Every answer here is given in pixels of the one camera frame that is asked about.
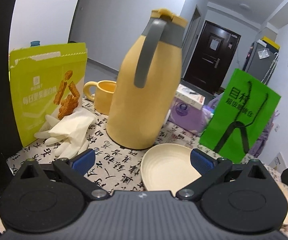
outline door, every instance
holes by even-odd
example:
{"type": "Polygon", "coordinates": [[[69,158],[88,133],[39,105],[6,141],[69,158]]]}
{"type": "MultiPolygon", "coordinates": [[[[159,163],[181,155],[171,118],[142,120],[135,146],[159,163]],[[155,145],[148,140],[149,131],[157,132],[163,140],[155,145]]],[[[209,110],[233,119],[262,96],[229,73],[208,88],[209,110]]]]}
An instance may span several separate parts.
{"type": "Polygon", "coordinates": [[[240,35],[205,21],[184,80],[214,94],[221,86],[240,35]]]}

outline yellow thermos jug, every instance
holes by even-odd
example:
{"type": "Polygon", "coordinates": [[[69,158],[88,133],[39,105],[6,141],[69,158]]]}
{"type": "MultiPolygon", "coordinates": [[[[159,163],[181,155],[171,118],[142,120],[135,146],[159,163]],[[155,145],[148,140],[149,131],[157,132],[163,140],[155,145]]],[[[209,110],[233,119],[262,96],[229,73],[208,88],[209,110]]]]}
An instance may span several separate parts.
{"type": "Polygon", "coordinates": [[[117,144],[136,150],[154,144],[180,82],[186,25],[167,9],[152,10],[126,54],[106,126],[117,144]]]}

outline table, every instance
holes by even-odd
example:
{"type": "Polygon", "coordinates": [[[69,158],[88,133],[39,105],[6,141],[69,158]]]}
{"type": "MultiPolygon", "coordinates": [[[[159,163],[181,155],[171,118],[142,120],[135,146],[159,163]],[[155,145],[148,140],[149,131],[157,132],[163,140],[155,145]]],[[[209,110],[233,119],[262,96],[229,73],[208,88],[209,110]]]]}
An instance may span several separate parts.
{"type": "MultiPolygon", "coordinates": [[[[83,98],[82,105],[93,112],[97,118],[95,124],[90,125],[86,134],[89,148],[93,148],[96,153],[96,162],[85,174],[85,177],[107,190],[110,194],[114,190],[143,191],[144,185],[141,181],[140,163],[147,150],[128,150],[114,143],[105,131],[107,115],[95,111],[93,103],[87,98],[83,98]]],[[[38,139],[7,160],[14,174],[27,158],[34,158],[39,163],[51,163],[56,160],[54,151],[59,144],[46,146],[44,142],[45,139],[38,139]]],[[[167,122],[159,133],[155,144],[161,143],[176,143],[192,149],[198,148],[215,159],[220,157],[219,154],[199,144],[199,137],[171,122],[167,122]]],[[[253,156],[247,154],[241,163],[247,163],[252,158],[253,156]]],[[[281,181],[280,173],[267,165],[266,168],[275,181],[281,181]]],[[[4,230],[0,220],[0,231],[4,230]]],[[[281,231],[288,236],[288,226],[282,226],[281,231]]]]}

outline floor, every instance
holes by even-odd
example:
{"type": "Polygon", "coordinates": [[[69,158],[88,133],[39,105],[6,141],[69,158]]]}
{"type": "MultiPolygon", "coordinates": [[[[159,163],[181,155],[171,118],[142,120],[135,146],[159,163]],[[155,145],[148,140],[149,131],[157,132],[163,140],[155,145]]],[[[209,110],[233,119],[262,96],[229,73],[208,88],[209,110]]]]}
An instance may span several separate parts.
{"type": "MultiPolygon", "coordinates": [[[[100,65],[92,63],[90,60],[87,61],[86,64],[86,71],[85,71],[85,78],[84,82],[89,81],[100,81],[100,80],[114,80],[116,81],[117,75],[113,73],[112,71],[109,71],[105,68],[103,68],[100,65]]],[[[205,105],[209,103],[210,100],[214,98],[214,96],[186,81],[181,81],[181,84],[183,84],[186,87],[189,87],[190,89],[200,93],[205,97],[205,105]]],[[[91,88],[91,92],[95,93],[95,88],[91,88]]]]}
{"type": "MultiPolygon", "coordinates": [[[[89,60],[86,63],[84,83],[89,81],[101,81],[101,80],[114,80],[116,81],[117,75],[104,69],[99,65],[91,63],[89,60]]],[[[91,93],[95,93],[95,87],[90,88],[91,93]]]]}

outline yellow mug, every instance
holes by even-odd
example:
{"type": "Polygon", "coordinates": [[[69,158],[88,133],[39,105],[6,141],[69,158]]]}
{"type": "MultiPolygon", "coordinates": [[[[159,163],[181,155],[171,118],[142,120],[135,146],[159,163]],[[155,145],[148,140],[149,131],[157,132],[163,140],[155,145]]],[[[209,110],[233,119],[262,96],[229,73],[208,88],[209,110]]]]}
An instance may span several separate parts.
{"type": "Polygon", "coordinates": [[[96,111],[108,115],[115,87],[116,82],[111,80],[90,81],[84,85],[83,92],[90,101],[94,102],[96,111]],[[96,86],[95,96],[90,94],[90,87],[92,86],[96,86]]]}

